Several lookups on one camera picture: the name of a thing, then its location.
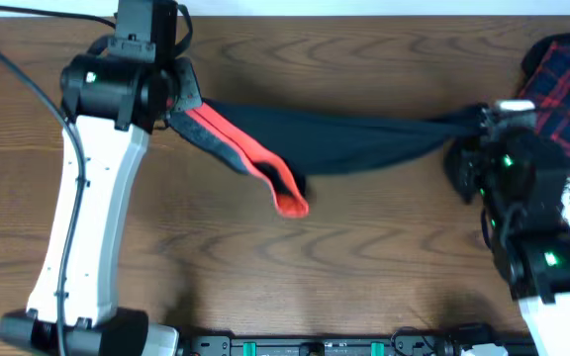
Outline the black leggings red waistband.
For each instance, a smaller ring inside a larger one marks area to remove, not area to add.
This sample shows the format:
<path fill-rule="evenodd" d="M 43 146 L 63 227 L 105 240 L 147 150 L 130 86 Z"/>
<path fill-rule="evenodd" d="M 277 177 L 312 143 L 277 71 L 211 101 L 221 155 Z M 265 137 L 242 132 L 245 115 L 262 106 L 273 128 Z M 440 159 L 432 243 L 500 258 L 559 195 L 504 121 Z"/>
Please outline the black leggings red waistband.
<path fill-rule="evenodd" d="M 167 116 L 166 125 L 238 174 L 269 189 L 285 218 L 310 210 L 309 176 L 346 175 L 420 158 L 477 134 L 483 106 L 429 119 L 342 117 L 206 100 Z"/>

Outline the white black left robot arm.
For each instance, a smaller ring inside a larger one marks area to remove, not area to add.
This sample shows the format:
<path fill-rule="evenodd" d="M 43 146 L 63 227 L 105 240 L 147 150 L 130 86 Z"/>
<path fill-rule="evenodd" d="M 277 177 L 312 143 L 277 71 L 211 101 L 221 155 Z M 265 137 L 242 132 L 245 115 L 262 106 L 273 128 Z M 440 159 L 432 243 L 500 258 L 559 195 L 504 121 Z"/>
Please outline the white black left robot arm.
<path fill-rule="evenodd" d="M 47 255 L 0 339 L 43 355 L 178 355 L 177 329 L 118 303 L 118 260 L 135 177 L 156 121 L 200 105 L 191 61 L 81 54 L 60 78 L 63 166 Z"/>

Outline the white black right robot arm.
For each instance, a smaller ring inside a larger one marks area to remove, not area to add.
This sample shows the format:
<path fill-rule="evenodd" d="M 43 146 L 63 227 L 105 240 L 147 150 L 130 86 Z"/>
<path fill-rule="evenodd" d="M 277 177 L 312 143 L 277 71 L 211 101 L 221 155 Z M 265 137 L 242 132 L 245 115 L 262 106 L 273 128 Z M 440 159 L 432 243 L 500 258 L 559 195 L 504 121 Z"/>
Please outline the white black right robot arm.
<path fill-rule="evenodd" d="M 480 198 L 485 243 L 536 353 L 570 355 L 570 226 L 562 216 L 570 163 L 537 132 L 541 111 L 528 100 L 481 107 L 475 133 L 454 142 L 444 172 L 465 203 Z"/>

